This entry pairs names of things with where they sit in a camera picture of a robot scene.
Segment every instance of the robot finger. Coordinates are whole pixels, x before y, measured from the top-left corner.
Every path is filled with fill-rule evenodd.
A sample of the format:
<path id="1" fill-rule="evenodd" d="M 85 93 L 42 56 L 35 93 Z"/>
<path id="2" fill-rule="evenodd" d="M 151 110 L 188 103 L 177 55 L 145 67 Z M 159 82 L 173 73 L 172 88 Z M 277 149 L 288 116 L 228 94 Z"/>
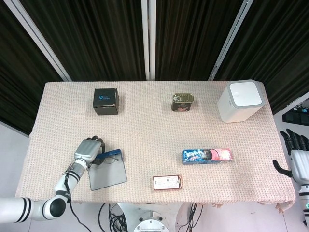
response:
<path id="1" fill-rule="evenodd" d="M 278 173 L 280 174 L 283 174 L 283 175 L 286 175 L 288 177 L 292 177 L 292 171 L 291 170 L 286 170 L 286 169 L 283 169 L 282 167 L 280 167 L 278 161 L 276 161 L 275 159 L 272 161 L 275 169 L 277 170 Z"/>
<path id="2" fill-rule="evenodd" d="M 298 138 L 300 149 L 306 151 L 306 142 L 305 142 L 304 138 L 301 137 L 299 134 L 295 133 L 295 135 Z"/>
<path id="3" fill-rule="evenodd" d="M 101 143 L 103 142 L 103 139 L 101 138 L 98 138 L 97 141 L 100 141 Z"/>
<path id="4" fill-rule="evenodd" d="M 288 150 L 288 153 L 289 153 L 289 156 L 290 156 L 291 150 L 294 150 L 293 142 L 292 142 L 291 138 L 289 137 L 289 135 L 287 133 L 285 133 L 284 131 L 280 131 L 280 134 L 284 138 L 285 146 L 286 146 L 286 149 Z"/>
<path id="5" fill-rule="evenodd" d="M 104 153 L 105 152 L 105 143 L 103 142 L 103 140 L 101 142 L 102 142 L 102 144 L 101 144 L 102 153 Z"/>
<path id="6" fill-rule="evenodd" d="M 290 135 L 290 138 L 293 141 L 294 148 L 296 150 L 300 150 L 299 140 L 298 140 L 297 135 L 293 131 L 291 131 L 290 129 L 286 129 L 286 132 L 288 132 L 288 134 Z"/>
<path id="7" fill-rule="evenodd" d="M 309 151 L 309 139 L 307 139 L 304 135 L 301 135 L 300 137 L 305 142 L 306 150 Z"/>

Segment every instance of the metal base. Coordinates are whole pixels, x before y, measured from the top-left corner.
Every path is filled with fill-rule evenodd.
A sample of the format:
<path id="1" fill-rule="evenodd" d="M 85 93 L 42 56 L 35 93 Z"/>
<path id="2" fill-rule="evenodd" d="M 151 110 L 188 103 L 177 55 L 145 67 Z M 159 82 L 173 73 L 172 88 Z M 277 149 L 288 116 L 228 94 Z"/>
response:
<path id="1" fill-rule="evenodd" d="M 118 203 L 125 214 L 128 232 L 175 232 L 176 217 L 183 203 Z"/>

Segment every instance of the label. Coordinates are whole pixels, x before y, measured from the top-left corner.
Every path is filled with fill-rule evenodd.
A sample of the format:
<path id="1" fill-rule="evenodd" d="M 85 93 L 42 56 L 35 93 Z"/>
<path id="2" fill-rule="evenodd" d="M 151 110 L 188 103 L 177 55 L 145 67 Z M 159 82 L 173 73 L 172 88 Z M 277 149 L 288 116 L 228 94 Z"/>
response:
<path id="1" fill-rule="evenodd" d="M 154 189 L 180 189 L 180 180 L 177 175 L 154 177 Z"/>

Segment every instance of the white cube device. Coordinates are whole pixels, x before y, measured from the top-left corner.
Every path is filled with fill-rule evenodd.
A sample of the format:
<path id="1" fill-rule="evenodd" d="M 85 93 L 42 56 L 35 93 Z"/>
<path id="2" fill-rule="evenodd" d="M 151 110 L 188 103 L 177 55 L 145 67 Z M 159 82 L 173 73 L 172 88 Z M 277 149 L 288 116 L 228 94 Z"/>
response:
<path id="1" fill-rule="evenodd" d="M 231 81 L 218 101 L 218 109 L 223 122 L 243 122 L 264 104 L 261 90 L 254 80 Z"/>

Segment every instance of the white floor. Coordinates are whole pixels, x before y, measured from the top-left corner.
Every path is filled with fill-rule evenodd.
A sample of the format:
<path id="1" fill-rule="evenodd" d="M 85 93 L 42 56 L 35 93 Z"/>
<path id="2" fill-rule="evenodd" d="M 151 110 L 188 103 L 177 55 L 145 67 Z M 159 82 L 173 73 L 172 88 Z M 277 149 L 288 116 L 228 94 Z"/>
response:
<path id="1" fill-rule="evenodd" d="M 295 124 L 283 123 L 282 119 L 275 118 L 278 130 L 286 128 L 309 137 L 308 127 Z M 0 155 L 2 158 L 2 175 L 0 183 L 5 186 L 0 190 L 0 197 L 14 197 L 17 188 L 23 159 L 28 146 L 28 138 L 8 129 L 0 124 Z M 73 204 L 73 209 L 81 221 L 93 232 L 101 231 L 98 226 L 98 210 L 100 204 L 82 203 Z M 183 225 L 187 220 L 188 204 L 183 205 L 178 213 L 178 225 Z M 101 214 L 101 222 L 107 232 L 107 207 Z M 221 208 L 205 206 L 201 219 L 193 229 L 196 232 L 308 232 L 303 224 L 304 216 L 299 205 L 287 210 L 284 215 L 279 214 L 274 205 L 260 205 L 257 203 L 235 203 L 227 204 Z M 65 214 L 52 221 L 27 221 L 19 224 L 0 224 L 0 232 L 85 232 L 70 212 L 69 208 Z"/>

